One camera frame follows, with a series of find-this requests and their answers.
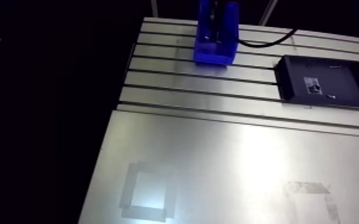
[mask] blue plastic tray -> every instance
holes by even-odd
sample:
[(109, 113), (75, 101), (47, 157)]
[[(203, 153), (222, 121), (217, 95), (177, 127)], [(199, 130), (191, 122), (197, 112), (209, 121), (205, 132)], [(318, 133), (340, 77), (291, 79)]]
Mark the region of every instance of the blue plastic tray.
[(193, 60), (198, 63), (232, 64), (238, 47), (238, 4), (229, 2), (224, 10), (224, 19), (219, 30), (221, 43), (212, 43), (205, 38), (210, 34), (210, 13), (209, 0), (201, 0)]

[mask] black cable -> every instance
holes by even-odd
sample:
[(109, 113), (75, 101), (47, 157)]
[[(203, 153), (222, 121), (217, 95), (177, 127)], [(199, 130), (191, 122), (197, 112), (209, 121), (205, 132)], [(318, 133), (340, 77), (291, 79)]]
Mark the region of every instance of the black cable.
[(245, 41), (241, 41), (240, 39), (237, 39), (238, 43), (244, 45), (244, 46), (248, 46), (250, 48), (267, 48), (269, 46), (274, 46), (277, 45), (283, 41), (285, 41), (286, 39), (290, 38), (298, 29), (293, 29), (291, 30), (289, 33), (287, 33), (285, 36), (283, 36), (282, 38), (271, 42), (271, 43), (263, 43), (263, 44), (251, 44), (251, 43), (247, 43)]

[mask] black box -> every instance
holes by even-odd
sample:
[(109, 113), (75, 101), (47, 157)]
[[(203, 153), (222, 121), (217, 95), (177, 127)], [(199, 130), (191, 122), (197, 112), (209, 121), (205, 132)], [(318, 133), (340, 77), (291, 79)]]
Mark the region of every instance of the black box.
[(286, 101), (359, 107), (359, 61), (284, 55), (275, 71)]

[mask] sticker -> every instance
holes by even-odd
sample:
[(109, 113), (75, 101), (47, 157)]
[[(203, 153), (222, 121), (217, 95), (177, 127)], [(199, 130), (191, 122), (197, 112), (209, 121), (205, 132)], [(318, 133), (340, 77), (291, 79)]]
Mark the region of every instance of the sticker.
[[(326, 222), (312, 222), (312, 223), (333, 223), (333, 224), (341, 224), (338, 215), (337, 205), (335, 204), (334, 198), (331, 196), (330, 191), (323, 186), (322, 183), (314, 183), (314, 182), (288, 182), (284, 185), (284, 193), (287, 198), (287, 213), (290, 224), (300, 224), (306, 222), (300, 222), (300, 219), (306, 218), (307, 214), (314, 214), (314, 211), (324, 211), (325, 215), (321, 215), (321, 217), (315, 217), (315, 219), (320, 219)], [(312, 206), (312, 203), (299, 204), (303, 205), (303, 207), (298, 207), (297, 200), (299, 202), (305, 202), (309, 200), (312, 202), (312, 199), (315, 202), (319, 202), (315, 207), (309, 208)]]
[[(163, 209), (132, 205), (135, 185), (137, 184), (137, 176), (140, 172), (158, 175), (161, 178), (164, 178), (166, 188)], [(142, 161), (138, 163), (130, 163), (119, 204), (119, 207), (122, 209), (121, 216), (124, 218), (157, 222), (166, 222), (166, 218), (174, 218), (176, 187), (175, 175), (170, 167), (155, 166)]]
[(321, 86), (317, 78), (304, 77), (305, 86), (309, 94), (322, 95)]

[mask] aluminum t-slot table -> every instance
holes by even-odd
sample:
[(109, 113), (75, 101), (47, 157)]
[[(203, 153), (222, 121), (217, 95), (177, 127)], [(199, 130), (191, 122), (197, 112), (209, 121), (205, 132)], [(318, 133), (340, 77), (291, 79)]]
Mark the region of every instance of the aluminum t-slot table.
[(359, 223), (359, 108), (286, 104), (273, 72), (284, 54), (359, 61), (359, 38), (299, 30), (217, 67), (192, 62), (195, 33), (145, 18), (79, 223)]

